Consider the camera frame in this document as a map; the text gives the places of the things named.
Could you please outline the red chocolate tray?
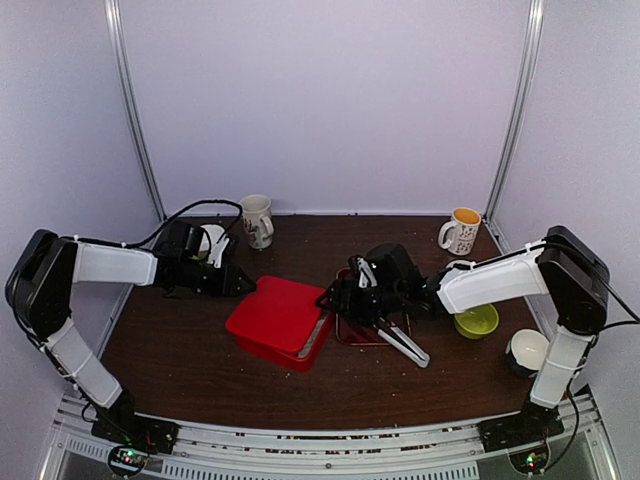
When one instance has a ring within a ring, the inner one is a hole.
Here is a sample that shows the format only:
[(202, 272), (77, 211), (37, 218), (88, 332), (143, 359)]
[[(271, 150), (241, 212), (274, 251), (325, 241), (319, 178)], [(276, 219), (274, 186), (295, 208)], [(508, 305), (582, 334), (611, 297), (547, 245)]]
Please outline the red chocolate tray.
[[(391, 320), (403, 331), (404, 334), (412, 336), (412, 325), (406, 313), (400, 313)], [(337, 316), (335, 319), (335, 336), (338, 342), (346, 346), (354, 347), (384, 347), (388, 343), (381, 338), (374, 329), (364, 327), (357, 322)]]

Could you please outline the red tin lid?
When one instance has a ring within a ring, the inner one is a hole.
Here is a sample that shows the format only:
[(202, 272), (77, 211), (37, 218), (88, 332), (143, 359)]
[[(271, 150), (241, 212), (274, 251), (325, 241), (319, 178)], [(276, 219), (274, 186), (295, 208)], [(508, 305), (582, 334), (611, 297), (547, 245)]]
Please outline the red tin lid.
[(235, 338), (242, 337), (288, 353), (299, 351), (322, 310), (315, 300), (324, 290), (308, 284), (263, 276), (226, 321)]

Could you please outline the red tin box base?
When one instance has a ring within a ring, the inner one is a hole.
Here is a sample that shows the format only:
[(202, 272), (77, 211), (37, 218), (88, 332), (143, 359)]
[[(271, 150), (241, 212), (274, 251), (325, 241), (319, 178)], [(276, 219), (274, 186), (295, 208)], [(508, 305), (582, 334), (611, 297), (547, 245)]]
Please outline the red tin box base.
[(294, 353), (278, 350), (275, 347), (269, 347), (242, 337), (237, 337), (236, 343), (241, 349), (258, 358), (296, 373), (304, 374), (314, 365), (332, 329), (333, 316), (321, 317), (316, 322), (302, 348)]

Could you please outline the metal serving tongs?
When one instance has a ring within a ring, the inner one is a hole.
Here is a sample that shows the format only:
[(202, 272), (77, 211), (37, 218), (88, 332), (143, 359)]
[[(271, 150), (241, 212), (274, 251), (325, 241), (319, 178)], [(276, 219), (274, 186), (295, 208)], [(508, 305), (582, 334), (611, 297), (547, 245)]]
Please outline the metal serving tongs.
[(380, 338), (414, 362), (418, 367), (428, 367), (431, 359), (430, 355), (415, 343), (398, 325), (380, 319), (375, 330)]

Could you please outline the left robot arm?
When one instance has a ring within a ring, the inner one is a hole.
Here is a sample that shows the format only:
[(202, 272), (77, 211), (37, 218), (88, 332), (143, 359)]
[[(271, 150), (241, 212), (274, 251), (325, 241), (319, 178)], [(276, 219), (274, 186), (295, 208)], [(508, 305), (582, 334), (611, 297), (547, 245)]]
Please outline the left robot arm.
[(106, 429), (123, 444), (137, 442), (144, 424), (135, 401), (89, 346), (75, 322), (72, 299), (78, 286), (113, 284), (187, 289), (215, 298), (253, 292), (256, 283), (231, 255), (236, 237), (219, 225), (176, 221), (158, 240), (140, 244), (33, 233), (5, 287), (16, 321), (100, 411)]

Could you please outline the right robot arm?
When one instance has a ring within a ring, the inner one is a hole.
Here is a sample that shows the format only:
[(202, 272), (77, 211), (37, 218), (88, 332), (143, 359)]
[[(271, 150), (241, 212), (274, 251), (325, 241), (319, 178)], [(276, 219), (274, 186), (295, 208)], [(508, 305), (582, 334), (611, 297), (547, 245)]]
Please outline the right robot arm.
[(532, 403), (513, 419), (519, 440), (535, 440), (551, 424), (549, 410), (604, 328), (610, 273), (604, 261), (563, 225), (523, 248), (481, 262), (454, 262), (421, 274), (406, 248), (381, 244), (349, 258), (349, 272), (315, 300), (317, 307), (365, 326), (395, 312), (461, 314), (522, 299), (550, 345), (529, 393)]

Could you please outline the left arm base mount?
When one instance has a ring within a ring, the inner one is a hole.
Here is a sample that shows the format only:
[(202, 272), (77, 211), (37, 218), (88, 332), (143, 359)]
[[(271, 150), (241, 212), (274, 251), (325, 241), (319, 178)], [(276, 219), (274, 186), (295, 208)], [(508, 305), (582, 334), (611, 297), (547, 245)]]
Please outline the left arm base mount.
[(134, 426), (129, 429), (116, 427), (105, 419), (91, 427), (95, 437), (150, 454), (171, 454), (178, 433), (179, 426), (174, 422), (140, 416), (135, 417)]

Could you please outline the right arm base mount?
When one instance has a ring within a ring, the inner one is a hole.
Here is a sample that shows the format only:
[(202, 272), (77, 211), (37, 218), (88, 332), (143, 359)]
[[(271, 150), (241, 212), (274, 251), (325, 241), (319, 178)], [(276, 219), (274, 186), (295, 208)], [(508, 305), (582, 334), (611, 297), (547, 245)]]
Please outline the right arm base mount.
[(561, 420), (555, 419), (543, 425), (520, 415), (484, 420), (477, 428), (486, 453), (541, 442), (565, 431)]

